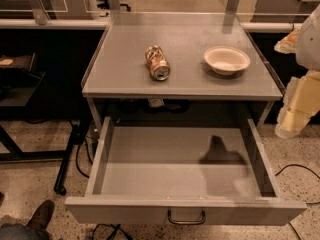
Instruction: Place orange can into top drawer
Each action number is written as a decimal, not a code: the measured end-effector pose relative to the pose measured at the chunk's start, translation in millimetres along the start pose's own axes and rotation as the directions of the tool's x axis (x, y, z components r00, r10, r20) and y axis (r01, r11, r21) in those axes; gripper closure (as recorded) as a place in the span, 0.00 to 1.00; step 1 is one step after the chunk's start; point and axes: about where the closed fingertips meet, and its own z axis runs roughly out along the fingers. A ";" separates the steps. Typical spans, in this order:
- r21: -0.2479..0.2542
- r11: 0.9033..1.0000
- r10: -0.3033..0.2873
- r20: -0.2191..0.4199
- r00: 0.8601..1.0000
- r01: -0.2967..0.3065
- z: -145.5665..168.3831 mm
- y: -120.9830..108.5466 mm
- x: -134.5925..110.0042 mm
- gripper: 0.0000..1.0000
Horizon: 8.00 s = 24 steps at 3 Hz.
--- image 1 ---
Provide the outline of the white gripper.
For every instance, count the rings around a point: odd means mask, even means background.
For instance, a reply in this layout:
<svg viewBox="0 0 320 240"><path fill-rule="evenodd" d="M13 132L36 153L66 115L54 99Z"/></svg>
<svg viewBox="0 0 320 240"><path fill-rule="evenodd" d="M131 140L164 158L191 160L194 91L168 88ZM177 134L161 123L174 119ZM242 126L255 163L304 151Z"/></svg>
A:
<svg viewBox="0 0 320 240"><path fill-rule="evenodd" d="M292 77L286 88L275 134L288 139L298 136L320 111L320 5L300 30L295 29L278 41L274 50L283 54L296 52L297 63L309 70L301 78Z"/></svg>

